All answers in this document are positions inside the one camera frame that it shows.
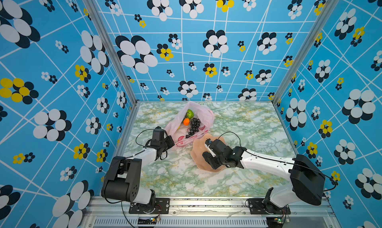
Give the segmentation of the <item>orange tangerine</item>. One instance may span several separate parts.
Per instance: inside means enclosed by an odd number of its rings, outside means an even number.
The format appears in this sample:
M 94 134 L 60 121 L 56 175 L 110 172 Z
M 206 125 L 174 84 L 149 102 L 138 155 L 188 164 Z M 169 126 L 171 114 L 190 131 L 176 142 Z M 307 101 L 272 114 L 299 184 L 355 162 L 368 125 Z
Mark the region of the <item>orange tangerine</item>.
M 185 118 L 184 120 L 183 120 L 183 125 L 184 126 L 188 126 L 190 124 L 190 119 L 189 118 Z

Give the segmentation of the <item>pink plastic bag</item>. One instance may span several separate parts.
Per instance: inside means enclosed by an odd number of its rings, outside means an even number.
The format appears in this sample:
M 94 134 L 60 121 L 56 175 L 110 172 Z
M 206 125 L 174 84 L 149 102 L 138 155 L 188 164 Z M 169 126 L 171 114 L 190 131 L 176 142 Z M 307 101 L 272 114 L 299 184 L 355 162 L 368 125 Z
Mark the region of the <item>pink plastic bag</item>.
M 176 147 L 182 147 L 208 133 L 214 120 L 211 109 L 188 102 L 167 124 L 165 131 L 172 137 Z

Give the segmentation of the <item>green kiwi fruit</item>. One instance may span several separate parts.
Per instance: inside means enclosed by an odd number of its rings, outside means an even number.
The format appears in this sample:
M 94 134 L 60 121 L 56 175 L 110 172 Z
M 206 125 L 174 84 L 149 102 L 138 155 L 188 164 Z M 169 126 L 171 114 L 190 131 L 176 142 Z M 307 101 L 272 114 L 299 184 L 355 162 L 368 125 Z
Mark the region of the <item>green kiwi fruit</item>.
M 185 114 L 185 118 L 188 118 L 188 119 L 192 119 L 194 118 L 195 114 L 192 110 L 188 109 L 186 114 Z

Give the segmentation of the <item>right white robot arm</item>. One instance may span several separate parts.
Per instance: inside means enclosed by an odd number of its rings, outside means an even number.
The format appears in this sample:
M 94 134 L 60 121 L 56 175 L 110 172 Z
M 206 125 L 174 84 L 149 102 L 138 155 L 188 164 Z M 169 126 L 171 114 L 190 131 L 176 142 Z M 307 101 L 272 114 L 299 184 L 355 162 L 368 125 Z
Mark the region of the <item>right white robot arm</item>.
M 321 205 L 325 175 L 304 155 L 282 158 L 255 153 L 244 147 L 231 148 L 221 140 L 205 141 L 203 158 L 214 170 L 227 168 L 254 169 L 271 173 L 288 181 L 287 184 L 268 189 L 260 209 L 268 214 L 284 210 L 289 204 L 305 202 Z

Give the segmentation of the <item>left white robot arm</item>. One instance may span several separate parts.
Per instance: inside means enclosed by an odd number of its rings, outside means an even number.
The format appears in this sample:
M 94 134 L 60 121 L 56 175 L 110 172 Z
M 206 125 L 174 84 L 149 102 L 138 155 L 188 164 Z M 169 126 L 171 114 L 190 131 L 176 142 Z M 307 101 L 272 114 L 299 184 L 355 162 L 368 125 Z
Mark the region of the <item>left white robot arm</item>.
M 140 187 L 141 170 L 157 160 L 172 148 L 175 143 L 161 127 L 154 128 L 152 138 L 143 150 L 129 157 L 115 156 L 103 181 L 101 196 L 107 201 L 125 201 L 149 210 L 155 207 L 155 191 Z

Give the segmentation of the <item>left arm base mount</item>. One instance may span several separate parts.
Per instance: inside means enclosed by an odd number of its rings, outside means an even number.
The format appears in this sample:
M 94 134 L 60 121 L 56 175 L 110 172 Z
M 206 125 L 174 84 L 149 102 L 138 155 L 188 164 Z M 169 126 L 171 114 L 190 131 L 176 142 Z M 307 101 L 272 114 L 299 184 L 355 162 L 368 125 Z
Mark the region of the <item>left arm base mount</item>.
M 134 203 L 130 205 L 129 214 L 162 215 L 169 214 L 170 198 L 156 198 L 149 204 Z

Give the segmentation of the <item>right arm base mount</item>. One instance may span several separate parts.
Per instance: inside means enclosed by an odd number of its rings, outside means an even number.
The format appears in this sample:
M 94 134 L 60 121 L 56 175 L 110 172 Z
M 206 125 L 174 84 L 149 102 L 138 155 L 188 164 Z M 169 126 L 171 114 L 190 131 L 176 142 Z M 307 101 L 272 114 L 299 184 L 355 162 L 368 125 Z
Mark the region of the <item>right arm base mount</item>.
M 252 215 L 290 215 L 289 206 L 279 208 L 271 203 L 264 204 L 261 198 L 250 198 L 245 202 L 245 206 Z

